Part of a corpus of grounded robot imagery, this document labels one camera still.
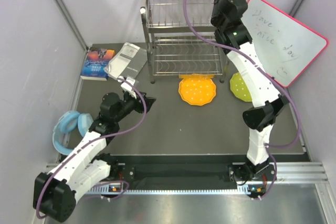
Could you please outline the light blue headphones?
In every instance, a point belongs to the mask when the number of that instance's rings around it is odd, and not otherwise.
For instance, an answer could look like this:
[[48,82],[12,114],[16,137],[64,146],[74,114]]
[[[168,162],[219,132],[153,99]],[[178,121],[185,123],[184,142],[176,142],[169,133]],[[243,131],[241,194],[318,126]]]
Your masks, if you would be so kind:
[[89,127],[93,123],[93,118],[89,113],[80,113],[78,111],[67,111],[60,117],[58,123],[55,125],[52,133],[52,143],[58,153],[68,156],[73,149],[64,147],[61,142],[61,135],[65,135],[78,129],[82,137],[88,132]]

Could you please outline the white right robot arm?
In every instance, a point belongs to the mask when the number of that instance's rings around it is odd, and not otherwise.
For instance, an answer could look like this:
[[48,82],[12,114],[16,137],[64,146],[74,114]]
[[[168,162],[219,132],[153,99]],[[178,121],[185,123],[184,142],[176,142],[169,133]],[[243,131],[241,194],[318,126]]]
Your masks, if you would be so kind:
[[276,117],[288,100],[258,71],[261,62],[241,20],[247,7],[246,0],[214,0],[211,24],[216,28],[216,42],[226,46],[224,54],[235,65],[251,95],[253,107],[243,112],[249,128],[249,148],[242,174],[256,180],[269,165],[266,144]]

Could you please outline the pink-framed whiteboard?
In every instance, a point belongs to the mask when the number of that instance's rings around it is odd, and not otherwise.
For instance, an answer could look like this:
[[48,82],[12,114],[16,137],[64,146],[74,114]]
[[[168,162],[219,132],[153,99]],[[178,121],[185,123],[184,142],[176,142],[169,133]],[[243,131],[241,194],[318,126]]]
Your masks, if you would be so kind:
[[265,0],[248,0],[242,17],[266,73],[289,87],[328,46],[313,29]]

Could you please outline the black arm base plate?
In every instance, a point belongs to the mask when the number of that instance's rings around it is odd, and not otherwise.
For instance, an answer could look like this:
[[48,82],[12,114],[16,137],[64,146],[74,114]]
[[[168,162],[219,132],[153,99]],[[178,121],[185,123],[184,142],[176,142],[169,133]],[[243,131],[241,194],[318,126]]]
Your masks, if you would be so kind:
[[108,164],[111,166],[110,179],[125,179],[130,183],[153,183],[154,185],[163,182],[166,186],[177,186],[208,183],[217,181],[225,183],[236,183],[244,185],[248,181],[263,179],[270,176],[274,178],[274,166],[265,161],[261,165],[253,166],[251,162],[244,164],[227,163],[125,163],[120,164],[115,158],[108,157]]

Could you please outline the green dotted plate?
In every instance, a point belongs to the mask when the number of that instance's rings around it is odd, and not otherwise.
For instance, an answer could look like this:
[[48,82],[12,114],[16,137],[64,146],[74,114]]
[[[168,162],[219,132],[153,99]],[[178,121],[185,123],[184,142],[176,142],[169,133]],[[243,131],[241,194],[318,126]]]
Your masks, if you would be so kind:
[[232,75],[229,84],[230,90],[236,98],[244,102],[252,102],[250,92],[239,72]]

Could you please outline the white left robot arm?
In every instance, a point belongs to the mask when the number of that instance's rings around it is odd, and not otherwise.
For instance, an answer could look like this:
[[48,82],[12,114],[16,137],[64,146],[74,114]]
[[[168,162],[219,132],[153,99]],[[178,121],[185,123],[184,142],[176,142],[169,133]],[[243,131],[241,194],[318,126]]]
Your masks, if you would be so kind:
[[113,157],[101,154],[115,136],[122,135],[119,122],[135,111],[145,116],[156,99],[144,92],[133,97],[107,93],[100,104],[98,117],[81,142],[54,169],[40,173],[34,183],[33,208],[38,219],[50,217],[66,221],[80,199],[104,179],[114,180],[119,168]]

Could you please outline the orange dotted plate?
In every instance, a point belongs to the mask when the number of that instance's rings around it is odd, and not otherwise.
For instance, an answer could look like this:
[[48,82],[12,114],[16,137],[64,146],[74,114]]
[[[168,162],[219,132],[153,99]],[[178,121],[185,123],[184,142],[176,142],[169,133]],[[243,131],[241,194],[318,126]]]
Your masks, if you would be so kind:
[[216,85],[212,74],[180,75],[178,92],[181,99],[193,106],[204,106],[212,102],[216,96]]

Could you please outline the grey manual booklet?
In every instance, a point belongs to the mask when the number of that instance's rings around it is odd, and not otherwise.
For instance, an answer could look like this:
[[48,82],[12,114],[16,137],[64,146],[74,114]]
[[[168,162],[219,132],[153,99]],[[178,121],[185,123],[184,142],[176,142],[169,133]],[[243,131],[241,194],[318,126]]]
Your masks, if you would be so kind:
[[121,50],[104,67],[104,71],[114,80],[118,77],[136,79],[146,62],[147,51],[145,49],[125,42]]

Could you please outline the steel two-tier dish rack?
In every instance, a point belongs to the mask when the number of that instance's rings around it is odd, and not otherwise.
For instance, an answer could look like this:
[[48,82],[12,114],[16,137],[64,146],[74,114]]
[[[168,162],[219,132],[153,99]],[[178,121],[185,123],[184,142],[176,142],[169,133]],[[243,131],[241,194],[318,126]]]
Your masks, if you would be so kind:
[[204,74],[225,82],[229,61],[221,49],[198,39],[183,14],[183,0],[140,0],[149,80]]

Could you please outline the colourful paperback book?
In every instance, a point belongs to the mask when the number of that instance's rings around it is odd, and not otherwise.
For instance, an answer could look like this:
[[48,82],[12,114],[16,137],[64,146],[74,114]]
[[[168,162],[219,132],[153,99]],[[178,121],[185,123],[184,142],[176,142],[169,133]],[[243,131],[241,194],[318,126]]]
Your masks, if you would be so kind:
[[81,79],[107,81],[108,74],[104,68],[115,54],[115,51],[112,49],[91,47],[87,51],[86,60],[81,70]]

